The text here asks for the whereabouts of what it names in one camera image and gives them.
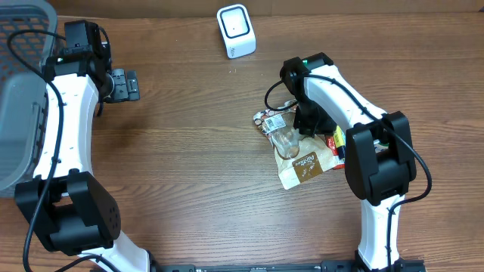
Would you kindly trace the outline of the beige snack pouch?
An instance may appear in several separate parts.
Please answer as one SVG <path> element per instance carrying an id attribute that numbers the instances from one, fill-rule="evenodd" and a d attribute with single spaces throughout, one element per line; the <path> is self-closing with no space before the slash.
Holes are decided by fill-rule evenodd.
<path id="1" fill-rule="evenodd" d="M 301 135 L 293 127 L 296 107 L 290 100 L 284 104 L 288 110 L 262 110 L 253 116 L 253 121 L 272 145 L 278 177 L 283 188 L 289 190 L 334 169 L 337 163 L 326 145 L 326 135 Z"/>

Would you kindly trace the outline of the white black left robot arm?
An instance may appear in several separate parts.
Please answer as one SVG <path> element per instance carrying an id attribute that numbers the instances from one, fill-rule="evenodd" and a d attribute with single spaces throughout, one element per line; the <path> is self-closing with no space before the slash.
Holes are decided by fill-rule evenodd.
<path id="1" fill-rule="evenodd" d="M 48 113 L 42 154 L 33 179 L 17 184 L 14 199 L 49 252 L 93 261 L 105 271 L 154 271 L 149 251 L 121 229 L 116 200 L 92 173 L 91 139 L 101 91 L 114 81 L 92 52 L 49 57 L 42 69 Z"/>

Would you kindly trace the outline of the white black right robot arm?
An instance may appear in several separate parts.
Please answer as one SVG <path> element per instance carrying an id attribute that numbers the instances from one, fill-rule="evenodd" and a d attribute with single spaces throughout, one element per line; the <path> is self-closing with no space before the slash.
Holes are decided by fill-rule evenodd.
<path id="1" fill-rule="evenodd" d="M 296 98 L 295 129 L 305 136 L 345 135 L 345 176 L 361 201 L 361 240 L 352 260 L 326 260 L 322 271 L 423 271 L 397 249 L 400 208 L 416 178 L 416 152 L 407 117 L 363 98 L 324 53 L 284 61 L 281 83 Z"/>

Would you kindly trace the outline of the red snack bar packet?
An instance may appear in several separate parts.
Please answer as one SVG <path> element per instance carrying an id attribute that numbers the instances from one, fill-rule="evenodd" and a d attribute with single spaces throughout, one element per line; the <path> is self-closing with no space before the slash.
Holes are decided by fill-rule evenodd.
<path id="1" fill-rule="evenodd" d="M 340 152 L 337 149 L 334 138 L 332 136 L 326 136 L 325 140 L 326 140 L 326 145 L 330 148 L 332 154 L 334 155 L 334 159 L 337 163 L 334 166 L 334 169 L 345 168 L 344 158 L 340 156 Z"/>

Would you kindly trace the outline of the yellow black marker pen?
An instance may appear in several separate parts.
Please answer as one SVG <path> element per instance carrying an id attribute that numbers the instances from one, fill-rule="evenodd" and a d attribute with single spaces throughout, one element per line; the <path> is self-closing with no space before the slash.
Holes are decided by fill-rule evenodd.
<path id="1" fill-rule="evenodd" d="M 344 133 L 342 129 L 337 126 L 333 134 L 334 144 L 337 149 L 338 157 L 344 160 L 346 157 L 346 144 L 344 140 Z"/>

